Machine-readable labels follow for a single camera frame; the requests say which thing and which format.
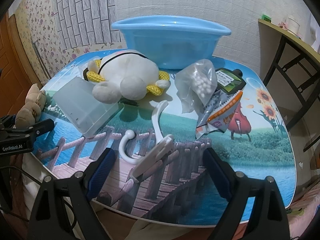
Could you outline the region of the beige plush toy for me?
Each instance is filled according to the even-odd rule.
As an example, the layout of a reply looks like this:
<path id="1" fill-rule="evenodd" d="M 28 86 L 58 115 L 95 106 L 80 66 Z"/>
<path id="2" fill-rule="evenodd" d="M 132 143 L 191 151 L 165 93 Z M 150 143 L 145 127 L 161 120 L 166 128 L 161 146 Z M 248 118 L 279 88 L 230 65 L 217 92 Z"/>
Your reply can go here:
<path id="1" fill-rule="evenodd" d="M 28 128 L 36 124 L 46 104 L 46 91 L 40 90 L 35 83 L 29 89 L 24 106 L 18 111 L 15 119 L 16 128 Z"/>

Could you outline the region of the long clear plastic case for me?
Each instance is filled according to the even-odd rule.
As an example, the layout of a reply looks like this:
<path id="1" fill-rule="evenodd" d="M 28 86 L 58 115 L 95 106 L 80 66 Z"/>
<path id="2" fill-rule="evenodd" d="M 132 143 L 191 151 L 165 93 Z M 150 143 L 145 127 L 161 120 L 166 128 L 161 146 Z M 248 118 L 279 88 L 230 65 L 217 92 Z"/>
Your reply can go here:
<path id="1" fill-rule="evenodd" d="M 62 113 L 87 138 L 95 135 L 120 110 L 117 103 L 109 105 L 96 100 L 93 88 L 92 83 L 75 77 L 53 95 Z"/>

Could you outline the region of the white plastic hook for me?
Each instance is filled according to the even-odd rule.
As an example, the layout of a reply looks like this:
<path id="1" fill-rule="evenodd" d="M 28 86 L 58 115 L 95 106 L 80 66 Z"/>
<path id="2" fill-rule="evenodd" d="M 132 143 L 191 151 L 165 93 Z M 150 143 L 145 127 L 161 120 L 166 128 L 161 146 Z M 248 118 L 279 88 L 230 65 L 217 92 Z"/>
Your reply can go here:
<path id="1" fill-rule="evenodd" d="M 163 100 L 153 109 L 151 114 L 153 131 L 149 133 L 149 142 L 147 142 L 146 139 L 140 139 L 139 150 L 141 150 L 141 152 L 137 152 L 131 156 L 125 152 L 127 143 L 137 138 L 133 130 L 128 129 L 120 140 L 118 146 L 120 158 L 133 165 L 133 169 L 130 171 L 130 179 L 135 183 L 139 181 L 139 178 L 144 175 L 146 171 L 152 168 L 174 148 L 174 136 L 172 134 L 163 136 L 159 125 L 160 115 L 168 104 L 169 102 L 167 100 Z"/>

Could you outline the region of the white plush with yellow net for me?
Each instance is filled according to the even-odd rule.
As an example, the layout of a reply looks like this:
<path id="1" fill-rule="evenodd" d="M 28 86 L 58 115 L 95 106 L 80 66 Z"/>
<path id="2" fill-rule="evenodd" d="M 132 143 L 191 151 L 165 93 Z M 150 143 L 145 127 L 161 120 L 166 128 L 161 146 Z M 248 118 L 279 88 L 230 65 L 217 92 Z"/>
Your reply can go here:
<path id="1" fill-rule="evenodd" d="M 89 61 L 84 79 L 95 83 L 92 94 L 102 103 L 137 101 L 146 94 L 160 96 L 171 85 L 167 72 L 136 50 L 121 50 Z"/>

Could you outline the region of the orange white sachet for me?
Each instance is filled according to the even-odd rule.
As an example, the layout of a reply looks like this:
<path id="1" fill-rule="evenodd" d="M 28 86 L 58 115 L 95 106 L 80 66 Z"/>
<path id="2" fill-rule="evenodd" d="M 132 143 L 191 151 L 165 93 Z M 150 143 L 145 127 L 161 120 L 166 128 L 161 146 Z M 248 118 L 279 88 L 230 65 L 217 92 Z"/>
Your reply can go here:
<path id="1" fill-rule="evenodd" d="M 222 90 L 216 90 L 199 113 L 195 138 L 200 139 L 203 135 L 213 131 L 224 133 L 233 118 L 242 95 L 242 90 L 230 95 Z"/>

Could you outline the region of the black lotion bottle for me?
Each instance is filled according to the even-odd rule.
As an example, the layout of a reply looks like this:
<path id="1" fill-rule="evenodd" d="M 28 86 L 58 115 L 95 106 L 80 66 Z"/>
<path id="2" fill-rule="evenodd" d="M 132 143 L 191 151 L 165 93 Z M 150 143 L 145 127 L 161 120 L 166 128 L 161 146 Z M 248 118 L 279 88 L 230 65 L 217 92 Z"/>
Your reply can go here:
<path id="1" fill-rule="evenodd" d="M 243 90 L 246 85 L 246 81 L 242 78 L 242 71 L 239 69 L 219 68 L 216 70 L 216 77 L 217 90 L 221 90 L 228 95 Z"/>

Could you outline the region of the bag of white balls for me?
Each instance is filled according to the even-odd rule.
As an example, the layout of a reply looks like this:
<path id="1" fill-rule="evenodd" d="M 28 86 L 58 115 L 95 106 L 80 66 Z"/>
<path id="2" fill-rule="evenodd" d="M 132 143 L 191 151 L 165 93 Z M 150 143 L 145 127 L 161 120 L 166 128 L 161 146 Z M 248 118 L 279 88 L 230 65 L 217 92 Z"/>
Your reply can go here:
<path id="1" fill-rule="evenodd" d="M 203 110 L 217 89 L 213 63 L 202 59 L 179 71 L 175 75 L 175 86 L 182 113 Z"/>

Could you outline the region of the wooden door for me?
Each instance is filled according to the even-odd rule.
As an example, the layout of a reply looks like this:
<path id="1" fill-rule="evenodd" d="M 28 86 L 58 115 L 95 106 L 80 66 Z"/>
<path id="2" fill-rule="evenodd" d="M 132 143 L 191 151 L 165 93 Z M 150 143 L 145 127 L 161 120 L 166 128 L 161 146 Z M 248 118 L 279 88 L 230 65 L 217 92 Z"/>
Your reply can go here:
<path id="1" fill-rule="evenodd" d="M 1 20 L 0 115 L 16 114 L 25 104 L 31 85 L 42 88 L 23 48 L 14 15 Z"/>

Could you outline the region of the wooden side table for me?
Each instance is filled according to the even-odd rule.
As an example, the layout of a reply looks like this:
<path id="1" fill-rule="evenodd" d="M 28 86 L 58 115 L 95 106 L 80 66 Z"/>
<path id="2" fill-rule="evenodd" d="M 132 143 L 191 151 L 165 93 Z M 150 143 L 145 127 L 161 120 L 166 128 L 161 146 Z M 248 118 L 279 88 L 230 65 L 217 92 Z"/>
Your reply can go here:
<path id="1" fill-rule="evenodd" d="M 304 124 L 303 150 L 319 150 L 319 54 L 297 36 L 259 20 L 263 83 L 270 89 L 287 131 Z"/>

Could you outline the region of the blue plastic basin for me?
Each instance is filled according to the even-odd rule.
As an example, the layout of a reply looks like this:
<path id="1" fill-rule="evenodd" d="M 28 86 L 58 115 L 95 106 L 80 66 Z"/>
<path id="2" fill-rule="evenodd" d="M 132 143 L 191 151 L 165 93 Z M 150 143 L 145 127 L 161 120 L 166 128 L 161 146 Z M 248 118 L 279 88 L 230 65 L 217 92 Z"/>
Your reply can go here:
<path id="1" fill-rule="evenodd" d="M 210 59 L 223 36 L 232 31 L 224 25 L 200 18 L 152 15 L 112 23 L 128 49 L 144 54 L 161 69 L 183 69 Z"/>

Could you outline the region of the white cup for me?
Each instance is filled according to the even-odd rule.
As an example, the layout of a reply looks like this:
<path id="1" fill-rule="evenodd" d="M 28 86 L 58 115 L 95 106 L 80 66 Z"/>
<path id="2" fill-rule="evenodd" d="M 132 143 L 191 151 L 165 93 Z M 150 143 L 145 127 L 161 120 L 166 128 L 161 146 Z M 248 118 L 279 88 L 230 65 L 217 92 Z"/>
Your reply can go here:
<path id="1" fill-rule="evenodd" d="M 294 20 L 291 17 L 288 17 L 287 19 L 287 29 L 290 33 L 292 33 L 293 35 L 298 35 L 299 33 L 299 29 L 300 29 L 300 24 Z"/>

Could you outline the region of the green small box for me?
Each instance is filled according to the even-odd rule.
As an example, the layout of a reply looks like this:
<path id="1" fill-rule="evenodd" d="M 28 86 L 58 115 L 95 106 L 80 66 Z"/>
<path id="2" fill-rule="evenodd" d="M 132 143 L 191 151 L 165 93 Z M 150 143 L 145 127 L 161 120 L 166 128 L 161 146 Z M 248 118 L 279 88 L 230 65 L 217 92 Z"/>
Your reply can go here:
<path id="1" fill-rule="evenodd" d="M 261 17 L 262 20 L 266 21 L 266 22 L 270 22 L 271 23 L 271 18 L 265 14 L 262 15 Z"/>

